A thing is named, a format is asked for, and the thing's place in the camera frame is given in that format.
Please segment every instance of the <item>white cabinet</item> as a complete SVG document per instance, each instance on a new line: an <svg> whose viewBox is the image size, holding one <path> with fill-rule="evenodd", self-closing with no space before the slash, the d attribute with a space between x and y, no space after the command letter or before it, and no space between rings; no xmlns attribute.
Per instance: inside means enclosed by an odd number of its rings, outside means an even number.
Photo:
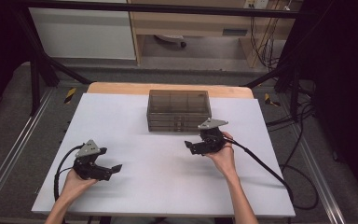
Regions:
<svg viewBox="0 0 358 224"><path fill-rule="evenodd" d="M45 52L51 57L135 60L128 12L49 8L30 11Z"/></svg>

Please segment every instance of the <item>transparent plastic box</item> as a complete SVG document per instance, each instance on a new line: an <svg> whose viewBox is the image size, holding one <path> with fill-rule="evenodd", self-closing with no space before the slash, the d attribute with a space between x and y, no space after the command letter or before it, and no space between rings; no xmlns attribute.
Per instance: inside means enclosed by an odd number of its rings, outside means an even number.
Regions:
<svg viewBox="0 0 358 224"><path fill-rule="evenodd" d="M198 132L198 126L211 116L207 91L149 92L149 132Z"/></svg>

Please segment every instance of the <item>gray carpet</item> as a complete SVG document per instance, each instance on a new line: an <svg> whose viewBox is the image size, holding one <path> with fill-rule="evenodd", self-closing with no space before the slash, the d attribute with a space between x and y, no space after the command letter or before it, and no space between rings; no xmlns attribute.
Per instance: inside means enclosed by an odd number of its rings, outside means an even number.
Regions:
<svg viewBox="0 0 358 224"><path fill-rule="evenodd" d="M157 82L157 83L181 83L181 84L243 84L253 79L253 76L241 76L239 73L230 72L184 72L184 71L142 71L137 69L83 69L78 70L85 77L92 77L99 81L124 81L124 82ZM269 93L272 101L280 99L275 94L270 84L254 89L255 98L260 102L263 116L266 121L280 119L286 116L281 106L264 104L264 94ZM30 212L36 197L35 191L39 188L47 174L60 141L64 138L64 130L68 127L68 121L75 113L81 93L87 87L79 87L69 105L63 103L69 87L59 87L53 95L45 114L36 126L32 137L23 150L20 159L16 163L9 179L0 193L0 217L35 218L44 219L43 215ZM0 104L0 164L15 142L21 128L28 119L31 110L29 71L25 67L18 69L12 82L9 84L4 99ZM309 117L305 122L305 137L310 143L312 152L321 165L326 180L336 197L338 206L348 223L358 223L358 185L343 163L332 160L329 145L324 139L323 130L318 120ZM284 162L293 147L296 136L288 127L270 132L270 138L274 146L279 162ZM309 175L308 168L299 151L290 162L305 174ZM308 206L314 200L315 195L309 183L297 173L286 170L284 177L295 193L297 205ZM86 220L86 217L70 217L71 219ZM263 222L279 222L286 220L263 220ZM310 211L296 209L294 223L329 223L324 211L324 206L318 206Z"/></svg>

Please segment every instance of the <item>black pole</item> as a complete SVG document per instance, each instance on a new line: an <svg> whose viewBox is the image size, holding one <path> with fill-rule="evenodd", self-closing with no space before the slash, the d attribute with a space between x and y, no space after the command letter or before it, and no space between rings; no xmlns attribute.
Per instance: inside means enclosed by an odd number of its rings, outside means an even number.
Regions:
<svg viewBox="0 0 358 224"><path fill-rule="evenodd" d="M280 66L280 67L268 72L267 74L265 74L262 77L259 77L259 78L255 79L255 80L249 82L248 84L240 85L240 87L247 87L247 88L250 88L250 89L254 88L254 87L258 86L259 84L269 80L270 78L280 76L283 72L286 72L288 68L289 68L289 65L283 64L282 66Z"/></svg>

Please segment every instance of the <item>aluminum rail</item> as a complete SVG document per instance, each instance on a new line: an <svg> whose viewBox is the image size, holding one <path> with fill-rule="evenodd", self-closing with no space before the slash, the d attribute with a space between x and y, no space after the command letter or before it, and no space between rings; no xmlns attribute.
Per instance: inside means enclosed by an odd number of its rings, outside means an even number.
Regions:
<svg viewBox="0 0 358 224"><path fill-rule="evenodd" d="M28 119L19 137L17 138L15 144L13 145L13 147L7 154L7 157L5 158L4 162L2 163L0 167L0 191L2 187L5 185L11 170L13 169L17 160L19 159L22 150L25 148L25 145L27 144L28 139L31 137L34 128L36 127L37 123L42 117L43 112L47 108L48 102L50 101L50 97L54 92L55 92L55 88L52 87L48 88L45 91L45 94L43 95L41 100L41 106L35 112L35 114Z"/></svg>
<svg viewBox="0 0 358 224"><path fill-rule="evenodd" d="M279 94L279 98L282 102L283 108L286 114L290 114L289 102L287 96L284 93ZM300 134L299 124L291 125L293 131L297 137ZM345 224L345 218L341 213L341 210L338 207L336 199L334 198L333 192L329 188L326 179L324 178L324 174L319 167L318 162L313 156L310 146L307 142L305 136L302 137L299 144L299 150L303 156L304 162L309 168L310 175L314 181L315 187L318 190L319 197L324 205L324 210L326 211L327 216L330 219L332 224Z"/></svg>

